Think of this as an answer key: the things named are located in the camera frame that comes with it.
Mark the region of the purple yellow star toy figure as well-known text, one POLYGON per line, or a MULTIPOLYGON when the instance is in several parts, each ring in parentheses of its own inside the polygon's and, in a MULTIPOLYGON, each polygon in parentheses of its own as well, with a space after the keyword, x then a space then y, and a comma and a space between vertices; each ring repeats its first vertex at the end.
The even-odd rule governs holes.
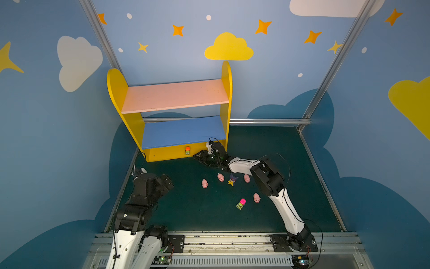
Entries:
POLYGON ((234 187, 238 177, 235 177, 234 174, 230 174, 227 184, 234 187))

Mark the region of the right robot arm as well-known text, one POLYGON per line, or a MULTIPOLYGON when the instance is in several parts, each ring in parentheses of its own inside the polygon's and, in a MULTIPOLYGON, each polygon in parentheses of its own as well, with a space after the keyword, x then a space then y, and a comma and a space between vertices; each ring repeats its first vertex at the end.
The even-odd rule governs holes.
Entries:
POLYGON ((228 173, 242 173, 253 176, 261 193, 268 196, 278 210, 286 227, 287 238, 281 243, 293 251, 317 252, 318 244, 309 227, 300 218, 291 202, 287 184, 279 169, 268 157, 258 160, 247 160, 231 157, 220 142, 209 141, 207 150, 193 155, 193 158, 207 167, 217 167, 228 173))

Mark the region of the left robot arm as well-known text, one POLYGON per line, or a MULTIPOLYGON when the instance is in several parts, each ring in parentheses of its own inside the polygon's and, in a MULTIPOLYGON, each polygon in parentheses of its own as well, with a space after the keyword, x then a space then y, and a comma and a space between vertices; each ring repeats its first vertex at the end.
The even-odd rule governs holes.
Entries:
POLYGON ((173 189, 171 179, 165 174, 138 173, 133 184, 129 200, 116 213, 108 269, 149 269, 168 246, 167 227, 147 224, 158 200, 173 189))

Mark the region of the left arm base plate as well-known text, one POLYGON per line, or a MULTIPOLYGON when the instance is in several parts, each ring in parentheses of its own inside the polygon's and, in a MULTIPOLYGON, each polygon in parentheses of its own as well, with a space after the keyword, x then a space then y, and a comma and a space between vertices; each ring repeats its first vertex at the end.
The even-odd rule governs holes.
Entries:
POLYGON ((162 253, 183 253, 185 246, 185 235, 169 234, 168 241, 162 246, 162 253))

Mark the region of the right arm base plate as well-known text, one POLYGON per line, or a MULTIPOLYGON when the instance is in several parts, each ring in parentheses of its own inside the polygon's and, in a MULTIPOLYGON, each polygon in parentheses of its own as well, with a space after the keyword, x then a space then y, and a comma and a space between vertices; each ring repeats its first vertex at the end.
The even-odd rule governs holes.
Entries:
POLYGON ((313 235, 303 239, 301 236, 290 234, 270 235, 274 252, 318 252, 318 244, 313 235))

